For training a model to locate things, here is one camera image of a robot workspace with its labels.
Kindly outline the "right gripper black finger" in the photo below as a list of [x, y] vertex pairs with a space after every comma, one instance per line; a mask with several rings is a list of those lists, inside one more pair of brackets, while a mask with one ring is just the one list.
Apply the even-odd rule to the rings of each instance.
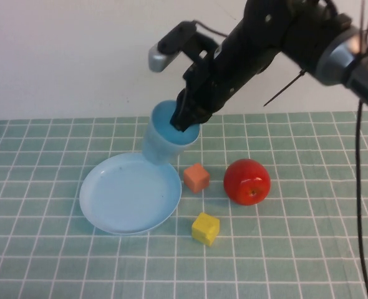
[[210, 106], [189, 105], [185, 108], [185, 112], [185, 129], [187, 130], [193, 125], [206, 123], [215, 111]]
[[191, 126], [191, 99], [187, 88], [177, 96], [170, 124], [178, 131], [186, 131]]

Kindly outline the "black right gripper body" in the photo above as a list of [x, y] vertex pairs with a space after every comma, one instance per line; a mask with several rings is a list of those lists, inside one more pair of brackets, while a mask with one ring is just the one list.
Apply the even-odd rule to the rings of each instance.
[[183, 115], [211, 115], [255, 75], [273, 61], [275, 47], [256, 45], [247, 31], [245, 20], [228, 34], [212, 52], [185, 72], [182, 96]]

